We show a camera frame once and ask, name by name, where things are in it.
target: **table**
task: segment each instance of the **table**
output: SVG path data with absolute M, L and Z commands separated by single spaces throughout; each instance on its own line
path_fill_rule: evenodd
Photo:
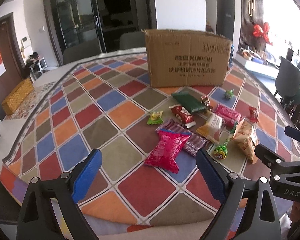
M 196 98 L 208 95 L 212 106 L 221 103 L 244 116 L 249 116 L 249 105 L 256 107 L 260 142 L 286 161 L 300 160 L 300 144 L 284 134 L 290 120 L 243 68 L 233 64 L 222 87 L 152 89 L 149 83 L 145 53 L 106 55 L 77 65 L 39 103 L 17 146 L 4 160 L 1 182 L 21 203 L 32 177 L 54 179 L 70 171 L 91 149 L 99 148 L 102 168 L 79 202 L 97 235 L 211 219 L 220 203 L 213 199 L 192 156 L 184 151 L 179 154 L 178 174 L 143 165 L 159 141 L 158 126 L 146 124 L 149 112 L 162 110 L 164 120 L 174 118 L 169 106 L 176 103 L 171 93 L 177 91 L 188 91 Z M 229 89 L 234 90 L 234 97 L 225 100 L 224 92 Z M 206 122 L 202 115 L 194 118 L 197 125 L 192 131 Z M 221 142 L 228 135 L 223 130 Z M 270 170 L 261 161 L 252 165 L 232 142 L 228 151 L 220 162 L 228 171 L 254 180 L 269 178 Z M 280 214 L 291 206 L 282 199 L 276 203 Z M 239 210 L 234 232 L 241 215 Z M 57 219 L 62 220 L 58 212 Z

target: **television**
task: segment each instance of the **television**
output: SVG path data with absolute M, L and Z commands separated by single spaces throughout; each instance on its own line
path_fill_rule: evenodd
M 131 11 L 130 0 L 104 0 L 109 14 Z

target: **red candy wrapper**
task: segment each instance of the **red candy wrapper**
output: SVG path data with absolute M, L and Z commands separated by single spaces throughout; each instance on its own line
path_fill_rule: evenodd
M 229 129 L 232 129 L 236 122 L 240 123 L 244 119 L 242 114 L 239 114 L 237 111 L 220 104 L 217 105 L 214 113 L 225 120 L 226 127 Z
M 145 164 L 153 167 L 160 167 L 173 173 L 179 172 L 175 161 L 179 152 L 190 138 L 189 134 L 174 133 L 168 130 L 159 130 L 160 141 L 150 152 Z
M 193 116 L 182 106 L 175 105 L 169 107 L 172 113 L 187 127 L 193 127 L 196 125 L 196 122 L 193 119 Z
M 186 141 L 185 145 L 183 146 L 183 149 L 192 155 L 193 157 L 196 156 L 197 152 L 206 145 L 206 143 L 209 141 L 206 138 L 203 138 L 191 131 L 186 130 L 181 126 L 181 124 L 177 123 L 173 119 L 169 119 L 168 121 L 164 122 L 157 130 L 156 132 L 159 132 L 160 129 L 166 129 L 175 133 L 190 133 L 190 138 Z
M 252 123 L 258 122 L 258 115 L 257 115 L 257 109 L 255 107 L 249 106 L 249 112 L 250 112 L 250 121 Z

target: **wicker box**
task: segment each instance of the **wicker box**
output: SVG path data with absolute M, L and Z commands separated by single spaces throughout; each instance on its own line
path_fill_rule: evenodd
M 21 81 L 1 103 L 6 114 L 13 114 L 33 89 L 30 78 Z

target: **chair back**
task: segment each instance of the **chair back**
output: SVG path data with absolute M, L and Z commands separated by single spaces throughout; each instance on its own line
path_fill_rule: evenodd
M 300 89 L 300 70 L 284 57 L 281 57 L 275 87 L 282 97 L 292 97 Z
M 102 53 L 100 41 L 95 38 L 85 41 L 77 46 L 65 49 L 63 52 L 63 64 L 68 64 L 87 57 L 93 57 Z
M 145 35 L 141 31 L 133 33 L 124 33 L 120 37 L 120 50 L 143 48 L 145 46 Z

